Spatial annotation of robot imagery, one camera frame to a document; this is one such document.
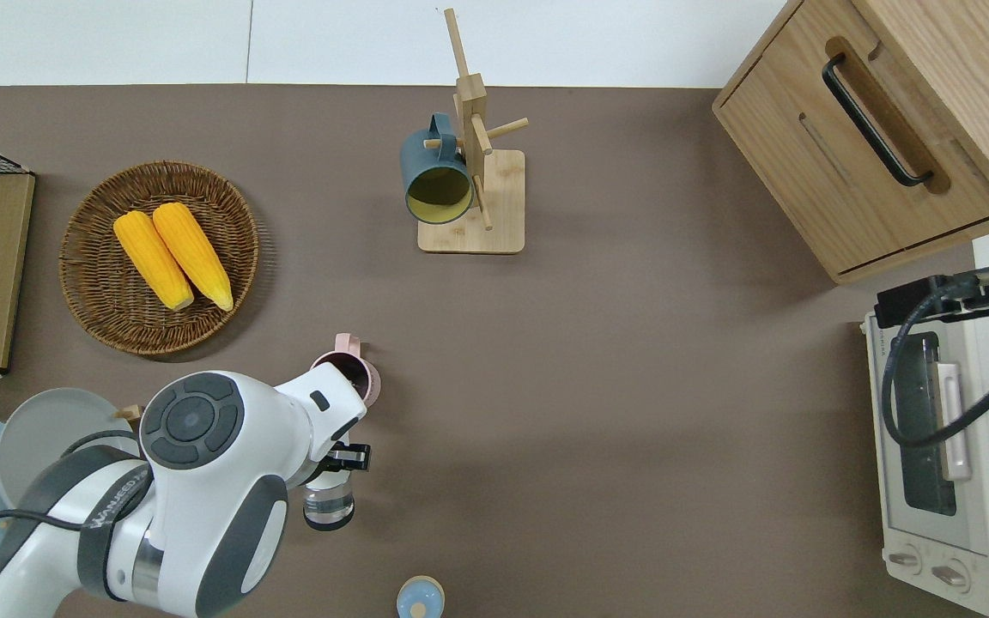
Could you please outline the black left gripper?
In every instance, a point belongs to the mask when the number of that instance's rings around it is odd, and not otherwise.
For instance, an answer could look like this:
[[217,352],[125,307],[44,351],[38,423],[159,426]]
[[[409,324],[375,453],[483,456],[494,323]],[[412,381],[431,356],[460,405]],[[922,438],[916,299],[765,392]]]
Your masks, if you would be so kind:
[[336,488],[349,480],[353,472],[365,472],[372,462],[372,447],[362,443],[335,443],[318,462],[314,474],[315,488]]

